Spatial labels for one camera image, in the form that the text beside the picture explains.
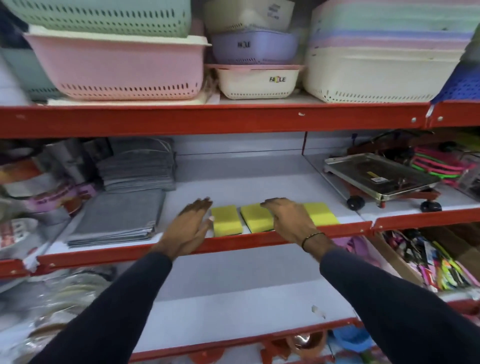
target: yellow sponge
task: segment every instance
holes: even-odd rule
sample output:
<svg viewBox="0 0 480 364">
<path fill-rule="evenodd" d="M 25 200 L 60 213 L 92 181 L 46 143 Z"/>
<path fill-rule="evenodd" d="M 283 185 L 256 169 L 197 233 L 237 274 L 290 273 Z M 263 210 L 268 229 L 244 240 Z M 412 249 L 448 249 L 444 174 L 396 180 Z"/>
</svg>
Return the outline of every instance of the yellow sponge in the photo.
<svg viewBox="0 0 480 364">
<path fill-rule="evenodd" d="M 242 206 L 240 207 L 240 213 L 251 232 L 273 230 L 273 216 L 260 204 Z"/>
<path fill-rule="evenodd" d="M 315 226 L 337 225 L 339 224 L 335 215 L 323 202 L 308 202 L 303 204 Z"/>
<path fill-rule="evenodd" d="M 235 205 L 212 208 L 213 231 L 215 236 L 242 234 L 243 227 Z"/>
</svg>

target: fable logo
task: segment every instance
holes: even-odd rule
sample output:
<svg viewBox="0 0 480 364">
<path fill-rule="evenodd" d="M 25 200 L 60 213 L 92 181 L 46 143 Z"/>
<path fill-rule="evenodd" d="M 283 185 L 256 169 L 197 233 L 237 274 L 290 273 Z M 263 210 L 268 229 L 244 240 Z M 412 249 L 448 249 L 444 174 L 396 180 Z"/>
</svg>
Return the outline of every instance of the fable logo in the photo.
<svg viewBox="0 0 480 364">
<path fill-rule="evenodd" d="M 278 84 L 279 82 L 285 82 L 285 80 L 286 80 L 286 77 L 280 77 L 280 76 L 270 77 L 270 82 L 275 82 L 276 84 Z"/>
</svg>

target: metal tray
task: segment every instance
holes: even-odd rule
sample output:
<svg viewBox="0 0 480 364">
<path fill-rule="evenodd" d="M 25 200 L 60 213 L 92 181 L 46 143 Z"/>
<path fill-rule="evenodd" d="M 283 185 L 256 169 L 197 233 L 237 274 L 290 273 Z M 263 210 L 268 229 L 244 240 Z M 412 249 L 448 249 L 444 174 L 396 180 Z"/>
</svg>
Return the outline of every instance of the metal tray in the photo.
<svg viewBox="0 0 480 364">
<path fill-rule="evenodd" d="M 433 188 L 441 181 L 437 176 L 372 153 L 326 159 L 324 171 L 333 173 L 378 201 Z"/>
</svg>

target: bracelet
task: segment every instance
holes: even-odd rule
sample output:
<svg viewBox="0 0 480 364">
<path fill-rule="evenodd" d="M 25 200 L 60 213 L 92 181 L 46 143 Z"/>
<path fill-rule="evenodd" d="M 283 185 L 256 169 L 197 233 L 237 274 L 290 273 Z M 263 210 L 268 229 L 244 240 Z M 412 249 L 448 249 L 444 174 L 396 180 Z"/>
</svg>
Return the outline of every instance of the bracelet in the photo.
<svg viewBox="0 0 480 364">
<path fill-rule="evenodd" d="M 304 252 L 307 252 L 307 251 L 305 250 L 305 247 L 304 247 L 304 246 L 305 246 L 305 242 L 306 242 L 307 240 L 309 240 L 310 238 L 314 237 L 315 235 L 320 235 L 320 234 L 325 235 L 324 232 L 320 232 L 320 231 L 319 231 L 319 232 L 314 232 L 312 235 L 307 236 L 305 239 L 303 239 L 303 242 L 302 242 L 302 244 L 301 244 L 301 248 L 303 249 Z"/>
</svg>

